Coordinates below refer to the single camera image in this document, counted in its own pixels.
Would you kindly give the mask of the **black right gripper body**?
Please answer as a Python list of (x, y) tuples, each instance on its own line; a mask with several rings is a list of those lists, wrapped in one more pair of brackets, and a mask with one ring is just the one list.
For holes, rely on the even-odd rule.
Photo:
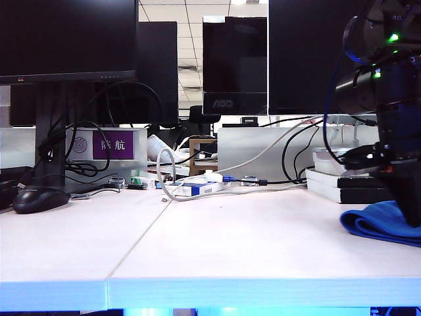
[(420, 179), (420, 141), (377, 142), (373, 156), (376, 164), (370, 176)]

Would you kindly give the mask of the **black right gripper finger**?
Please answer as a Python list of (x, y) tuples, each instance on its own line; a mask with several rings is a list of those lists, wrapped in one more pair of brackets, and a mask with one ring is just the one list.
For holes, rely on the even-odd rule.
[(416, 179), (392, 179), (387, 187), (407, 224), (420, 226), (420, 182)]

